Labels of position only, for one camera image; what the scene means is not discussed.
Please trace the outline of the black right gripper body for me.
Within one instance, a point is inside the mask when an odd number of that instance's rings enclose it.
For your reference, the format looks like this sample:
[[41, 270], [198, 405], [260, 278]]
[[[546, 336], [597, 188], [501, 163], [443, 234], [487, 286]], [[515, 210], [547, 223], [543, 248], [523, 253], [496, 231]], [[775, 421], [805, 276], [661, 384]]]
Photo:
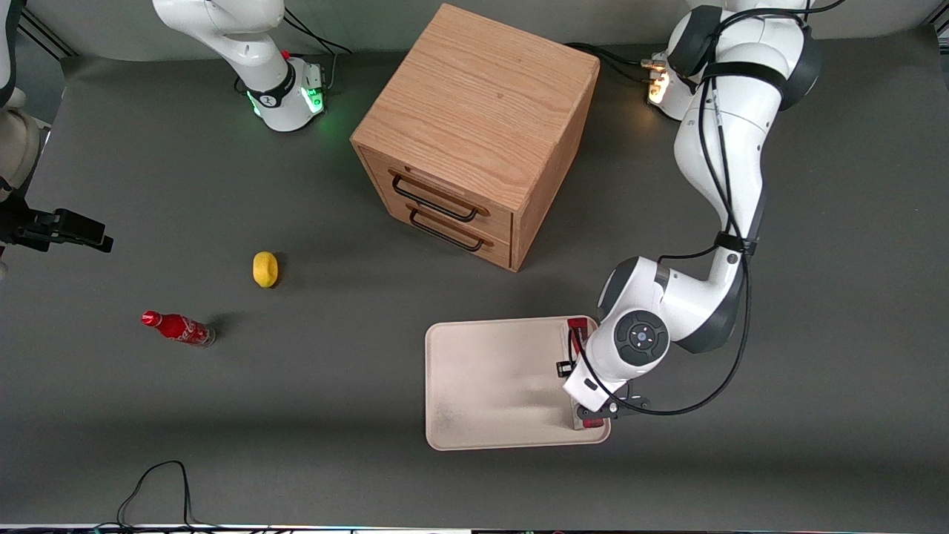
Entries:
[[1, 202], [1, 246], [20, 245], [47, 252], [53, 243], [48, 223], [51, 213], [28, 207], [21, 195], [10, 195]]

